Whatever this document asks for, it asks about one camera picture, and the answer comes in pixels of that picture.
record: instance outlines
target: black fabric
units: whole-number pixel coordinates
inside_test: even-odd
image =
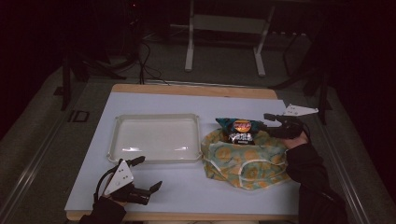
[[[89,216],[84,216],[79,221],[80,224],[119,224],[125,216],[125,209],[109,200],[101,197],[93,205],[93,210]]]
[[[323,159],[312,145],[304,144],[288,150],[287,160],[288,175],[301,183],[299,223],[348,223],[345,202],[331,189]]]

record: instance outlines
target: tray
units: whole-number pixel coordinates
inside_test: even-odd
[[[145,156],[145,162],[195,162],[201,159],[198,116],[194,114],[116,117],[108,159]]]

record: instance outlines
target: black cable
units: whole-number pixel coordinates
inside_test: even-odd
[[[95,193],[93,194],[93,202],[94,202],[94,203],[97,203],[98,200],[99,200],[99,188],[100,188],[100,186],[102,185],[103,180],[106,178],[106,176],[108,176],[108,175],[110,175],[110,174],[116,172],[117,169],[118,169],[118,167],[119,167],[119,166],[117,165],[117,166],[115,166],[114,168],[108,170],[104,175],[102,175],[102,177],[100,178],[100,180],[99,180],[99,182],[98,182],[98,184],[97,184],[97,186],[96,186],[96,191],[95,191]]]

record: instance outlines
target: chip bag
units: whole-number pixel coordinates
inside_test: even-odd
[[[261,121],[250,119],[216,119],[216,121],[228,136],[226,142],[237,145],[254,145],[255,134],[264,126]]]

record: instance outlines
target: floral cloth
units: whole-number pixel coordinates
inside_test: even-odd
[[[255,146],[226,143],[226,139],[217,129],[202,141],[206,177],[242,189],[265,189],[290,179],[286,174],[286,148],[278,139],[263,131],[255,134]]]

